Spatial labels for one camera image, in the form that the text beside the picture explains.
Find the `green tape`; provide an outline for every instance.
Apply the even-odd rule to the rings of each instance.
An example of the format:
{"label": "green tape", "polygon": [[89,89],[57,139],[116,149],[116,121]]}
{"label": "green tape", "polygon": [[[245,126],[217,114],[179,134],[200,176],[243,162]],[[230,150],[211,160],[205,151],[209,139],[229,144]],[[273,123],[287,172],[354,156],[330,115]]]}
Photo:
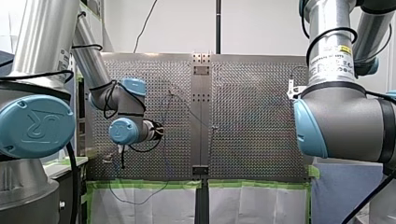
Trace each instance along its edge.
{"label": "green tape", "polygon": [[[86,160],[86,159],[87,159],[86,157],[76,157],[76,162],[78,163],[79,161],[83,161],[83,160]],[[58,164],[60,164],[60,165],[70,165],[70,160],[69,160],[69,158],[66,158],[66,159],[64,159],[62,161],[59,161]]]}
{"label": "green tape", "polygon": [[242,188],[257,187],[266,189],[308,189],[308,183],[283,183],[276,181],[258,181],[258,180],[209,180],[210,188]]}
{"label": "green tape", "polygon": [[308,175],[311,177],[314,177],[316,179],[319,179],[320,178],[320,170],[316,166],[309,165],[308,166]]}
{"label": "green tape", "polygon": [[[89,181],[87,187],[92,189],[162,189],[163,181],[116,179],[112,181]],[[198,189],[200,181],[169,181],[165,189]]]}
{"label": "green tape", "polygon": [[90,185],[87,185],[87,193],[85,194],[85,199],[87,200],[87,223],[91,224],[91,213],[92,213],[92,196],[93,196],[93,188]]}

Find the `gray robot arm segment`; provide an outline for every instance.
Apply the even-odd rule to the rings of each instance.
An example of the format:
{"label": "gray robot arm segment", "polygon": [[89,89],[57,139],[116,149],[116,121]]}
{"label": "gray robot arm segment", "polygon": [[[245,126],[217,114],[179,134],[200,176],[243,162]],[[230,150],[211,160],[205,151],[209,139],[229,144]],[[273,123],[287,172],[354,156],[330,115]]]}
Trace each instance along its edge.
{"label": "gray robot arm segment", "polygon": [[[334,26],[349,28],[348,14],[355,5],[354,0],[310,0],[305,15],[311,23],[311,41]],[[384,27],[391,15],[384,19]],[[363,14],[361,27],[376,19]],[[360,31],[362,49],[356,49],[356,54],[345,32],[311,42],[308,88],[294,104],[299,148],[304,154],[322,158],[395,163],[395,105],[367,99],[366,90],[355,84],[352,59],[352,55],[366,58],[376,52],[370,41],[379,43],[382,36],[372,39],[365,36],[371,31]]]}
{"label": "gray robot arm segment", "polygon": [[[324,141],[324,146],[315,146],[320,150],[305,153],[353,161],[393,161],[395,115],[390,102],[367,99],[362,87],[342,82],[308,88],[302,99],[318,125],[321,136],[316,137]],[[305,131],[297,128],[300,148],[306,148],[304,141],[315,141]]]}
{"label": "gray robot arm segment", "polygon": [[[92,46],[94,39],[85,16],[78,17],[74,46]],[[158,123],[144,120],[146,83],[137,78],[111,80],[99,50],[95,47],[73,49],[78,68],[90,89],[89,101],[100,110],[115,110],[120,119],[109,128],[110,138],[120,145],[158,139]]]}
{"label": "gray robot arm segment", "polygon": [[365,0],[361,5],[362,14],[358,28],[358,41],[353,47],[355,72],[357,76],[375,74],[379,61],[375,54],[382,47],[394,10],[394,0]]}

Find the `end effector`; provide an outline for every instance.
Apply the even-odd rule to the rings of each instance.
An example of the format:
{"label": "end effector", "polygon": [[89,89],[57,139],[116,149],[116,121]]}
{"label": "end effector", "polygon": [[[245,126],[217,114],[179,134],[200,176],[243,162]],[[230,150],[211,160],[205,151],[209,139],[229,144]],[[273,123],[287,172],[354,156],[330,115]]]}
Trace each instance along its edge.
{"label": "end effector", "polygon": [[114,110],[120,118],[115,119],[108,133],[118,145],[131,145],[163,137],[163,126],[159,122],[144,119],[146,112],[146,82],[138,78],[124,78],[105,86],[91,89],[89,101],[106,113]]}

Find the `wire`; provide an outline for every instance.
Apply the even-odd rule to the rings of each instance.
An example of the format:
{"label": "wire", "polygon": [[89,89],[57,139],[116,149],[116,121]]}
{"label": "wire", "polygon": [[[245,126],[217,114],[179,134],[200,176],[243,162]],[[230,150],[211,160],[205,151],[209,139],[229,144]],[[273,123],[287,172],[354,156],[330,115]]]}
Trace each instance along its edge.
{"label": "wire", "polygon": [[147,199],[146,199],[145,201],[143,201],[143,202],[141,202],[141,203],[132,203],[132,202],[129,202],[129,201],[126,201],[126,200],[123,200],[123,199],[119,198],[119,196],[117,196],[117,194],[113,191],[113,188],[111,188],[111,184],[109,183],[108,185],[109,185],[110,191],[111,191],[111,193],[113,194],[113,196],[114,196],[117,200],[119,200],[120,202],[122,202],[122,203],[129,203],[129,204],[133,204],[133,205],[142,205],[142,204],[148,202],[149,199],[152,198],[154,195],[156,195],[156,194],[158,194],[159,192],[161,192],[162,190],[166,189],[166,187],[168,187],[168,184],[169,184],[169,181],[166,181],[165,185],[164,185],[162,188],[160,188],[159,190],[157,190],[157,191],[155,191],[154,193],[152,193],[150,196],[147,197]]}
{"label": "wire", "polygon": [[121,169],[125,169],[125,146],[122,146],[121,151]]}
{"label": "wire", "polygon": [[114,91],[114,89],[116,89],[116,86],[117,86],[117,80],[112,80],[111,82],[113,83],[113,87],[111,87],[111,89],[107,90],[106,96],[105,96],[105,107],[103,109],[103,117],[105,117],[105,119],[111,119],[117,114],[117,112],[119,112],[119,110],[116,109],[116,110],[114,110],[114,112],[110,116],[108,116],[107,113],[106,113],[107,109],[113,110],[108,105],[108,102],[110,101],[110,98],[113,95],[113,91]]}
{"label": "wire", "polygon": [[149,148],[149,149],[147,149],[147,150],[138,150],[138,149],[132,147],[131,145],[128,145],[128,147],[129,147],[131,150],[135,151],[135,152],[146,153],[146,152],[150,152],[150,151],[154,150],[160,143],[161,143],[161,138],[160,138],[160,140],[158,140],[158,142],[154,145],[154,147],[151,147],[151,148]]}
{"label": "wire", "polygon": [[392,102],[393,104],[396,105],[396,100],[393,97],[391,97],[391,96],[388,96],[388,95],[385,95],[385,94],[381,94],[381,93],[377,93],[377,92],[373,92],[373,91],[366,91],[366,94],[383,98],[384,100],[390,101],[390,102]]}
{"label": "wire", "polygon": [[10,59],[10,60],[8,60],[8,61],[5,61],[5,62],[3,62],[3,63],[0,63],[0,68],[6,66],[6,65],[8,65],[8,64],[11,64],[11,63],[13,63],[13,62],[14,62],[14,59]]}
{"label": "wire", "polygon": [[22,76],[22,77],[0,77],[0,81],[16,81],[16,80],[31,79],[31,78],[37,78],[37,77],[52,77],[52,76],[61,75],[61,74],[70,74],[70,76],[65,80],[64,83],[67,83],[68,81],[70,81],[74,76],[73,71],[62,70],[59,72],[40,73],[40,74],[27,75],[27,76]]}
{"label": "wire", "polygon": [[[391,96],[373,91],[366,91],[366,94],[383,98],[396,105],[396,100],[393,99]],[[352,210],[352,212],[349,213],[349,215],[344,219],[342,224],[347,224],[354,216],[356,216],[359,213],[359,211],[367,203],[369,203],[375,197],[375,195],[377,195],[382,189],[384,189],[395,177],[396,177],[396,169],[394,169],[392,173],[384,181],[382,181],[381,184],[378,185],[378,187],[376,187],[355,209]]]}
{"label": "wire", "polygon": [[349,215],[344,219],[342,224],[347,224],[354,216],[356,216],[359,211],[370,202],[375,195],[377,195],[382,189],[384,189],[392,180],[396,177],[396,169],[384,180],[381,184],[378,185]]}
{"label": "wire", "polygon": [[315,39],[311,42],[311,44],[308,47],[308,51],[306,52],[306,64],[309,66],[309,57],[311,55],[311,51],[314,48],[314,46],[323,38],[325,37],[328,33],[334,32],[334,31],[348,31],[350,33],[352,33],[354,35],[354,38],[352,40],[352,44],[356,42],[356,40],[358,39],[358,33],[356,33],[356,31],[352,28],[349,27],[336,27],[336,28],[332,28],[330,30],[327,30],[323,33],[321,33],[320,35],[318,35],[317,37],[315,37]]}
{"label": "wire", "polygon": [[73,203],[72,203],[72,213],[71,213],[70,223],[75,224],[78,213],[78,168],[76,163],[76,157],[74,155],[74,150],[70,142],[67,143],[66,150],[70,159],[70,166],[72,169],[72,181],[73,181],[73,198],[72,198]]}
{"label": "wire", "polygon": [[187,107],[187,109],[189,110],[190,114],[191,114],[193,117],[195,117],[196,119],[198,119],[198,121],[200,121],[201,124],[204,125],[206,128],[209,128],[209,125],[205,124],[200,118],[198,118],[198,116],[196,116],[196,115],[191,111],[190,107],[187,105],[187,103],[186,103],[183,99],[181,99],[180,96],[178,96],[178,95],[176,95],[176,94],[172,94],[172,96],[176,96],[176,98],[179,99],[179,100]]}
{"label": "wire", "polygon": [[79,19],[80,17],[86,17],[87,13],[85,11],[81,11],[81,13],[78,14],[77,19]]}
{"label": "wire", "polygon": [[362,63],[362,62],[369,61],[369,60],[375,58],[379,53],[381,53],[381,52],[388,46],[388,44],[389,44],[389,42],[390,42],[390,40],[391,40],[391,38],[392,38],[392,35],[393,35],[393,29],[392,29],[392,24],[390,24],[390,25],[389,25],[389,36],[388,36],[388,40],[387,40],[387,42],[385,43],[384,47],[382,47],[382,49],[380,49],[377,53],[373,54],[372,56],[367,57],[367,58],[365,58],[365,59],[356,60],[354,63]]}
{"label": "wire", "polygon": [[98,45],[98,44],[73,46],[72,49],[85,49],[85,48],[92,48],[92,47],[96,47],[97,50],[99,50],[99,51],[101,51],[103,49],[102,45]]}
{"label": "wire", "polygon": [[[165,116],[163,116],[163,113],[161,113],[161,117],[163,118],[163,126],[165,125],[165,122],[166,122],[166,118],[167,118],[167,114],[168,114],[168,110],[169,110],[170,104],[171,104],[171,101],[168,102],[168,107],[167,107],[166,110],[165,110]],[[120,198],[119,196],[117,196],[117,194],[113,191],[113,188],[111,188],[111,183],[109,183],[108,185],[109,185],[111,194],[113,194],[113,196],[114,196],[118,201],[120,201],[120,202],[122,202],[122,203],[129,203],[129,204],[133,204],[133,205],[142,205],[142,204],[148,202],[149,199],[152,198],[154,195],[156,195],[156,194],[160,193],[162,190],[166,189],[166,187],[168,187],[168,184],[169,184],[169,174],[168,174],[168,170],[171,170],[171,171],[172,171],[172,168],[170,167],[169,160],[166,158],[165,149],[166,149],[166,135],[163,137],[163,158],[164,158],[164,160],[165,160],[166,173],[167,173],[167,175],[168,175],[168,180],[166,181],[165,185],[164,185],[162,188],[160,188],[159,190],[157,190],[157,191],[155,191],[154,193],[152,193],[151,195],[149,195],[149,196],[147,197],[147,199],[146,199],[145,201],[143,201],[142,203],[132,203],[132,202],[129,202],[129,201],[126,201],[126,200],[121,199],[121,198]]]}
{"label": "wire", "polygon": [[134,46],[134,53],[136,53],[137,46],[139,45],[140,36],[142,36],[142,34],[145,32],[146,25],[148,24],[148,21],[149,21],[149,17],[151,16],[151,13],[154,10],[154,7],[157,4],[157,2],[158,2],[158,0],[155,0],[154,3],[152,4],[151,10],[149,11],[149,14],[148,14],[148,16],[146,17],[146,20],[145,20],[145,24],[143,25],[143,29],[142,29],[142,31],[140,32],[139,36],[136,39],[136,44]]}

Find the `pegboard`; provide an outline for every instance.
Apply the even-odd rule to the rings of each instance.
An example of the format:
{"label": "pegboard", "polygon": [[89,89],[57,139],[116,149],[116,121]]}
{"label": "pegboard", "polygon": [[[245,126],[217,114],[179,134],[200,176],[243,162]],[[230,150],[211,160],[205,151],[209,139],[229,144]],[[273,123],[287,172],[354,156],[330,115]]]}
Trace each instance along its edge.
{"label": "pegboard", "polygon": [[289,79],[307,83],[304,57],[212,57],[212,126],[209,177],[304,181]]}
{"label": "pegboard", "polygon": [[[108,73],[113,79],[137,77],[146,81],[146,119],[164,125],[166,137],[148,153],[129,150],[125,169],[120,168],[118,147],[108,137],[108,127],[115,119],[106,120],[102,111],[93,111],[93,141],[96,156],[90,161],[89,179],[179,180],[191,179],[190,86],[191,55],[104,54]],[[171,97],[170,92],[179,98]],[[146,142],[134,147],[146,150],[155,145]]]}
{"label": "pegboard", "polygon": [[[192,179],[197,157],[201,165],[209,166],[210,178],[292,182],[306,178],[286,94],[292,70],[304,64],[304,57],[210,55],[205,62],[209,79],[202,76],[201,83],[194,74],[197,59],[190,54],[103,56],[112,78],[138,77],[147,82],[145,117],[164,122],[166,139],[150,153],[128,151],[126,169],[121,170],[117,146],[107,133],[112,120],[105,120],[100,111],[88,113],[92,139],[87,141],[92,141],[96,152],[89,179]],[[303,70],[294,75],[297,85],[306,83]],[[211,86],[197,88],[197,83]],[[207,106],[197,104],[197,92],[205,94]],[[197,135],[194,117],[208,118],[199,127],[207,132]],[[147,149],[154,144],[136,147]]]}

